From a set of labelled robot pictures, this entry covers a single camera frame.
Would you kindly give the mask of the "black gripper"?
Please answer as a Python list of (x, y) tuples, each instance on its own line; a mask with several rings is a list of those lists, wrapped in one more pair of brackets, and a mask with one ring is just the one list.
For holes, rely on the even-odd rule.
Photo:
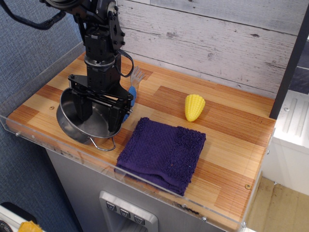
[(108, 130), (115, 132), (120, 129), (126, 113), (130, 112), (133, 95), (120, 85), (121, 66), (114, 64), (111, 67), (87, 66), (87, 75), (68, 76), (70, 88), (74, 95), (74, 106), (77, 117), (86, 121), (92, 115), (92, 103), (109, 107)]

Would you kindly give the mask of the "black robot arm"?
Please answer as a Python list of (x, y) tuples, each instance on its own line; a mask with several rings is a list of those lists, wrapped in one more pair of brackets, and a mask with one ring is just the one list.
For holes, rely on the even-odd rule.
[(108, 109), (108, 129), (118, 130), (129, 114), (132, 94), (120, 85), (121, 57), (131, 58), (121, 50), (125, 33), (118, 20), (114, 0), (45, 0), (47, 6), (73, 15), (85, 46), (87, 74), (70, 75), (69, 85), (77, 117), (86, 121), (92, 115), (92, 104)]

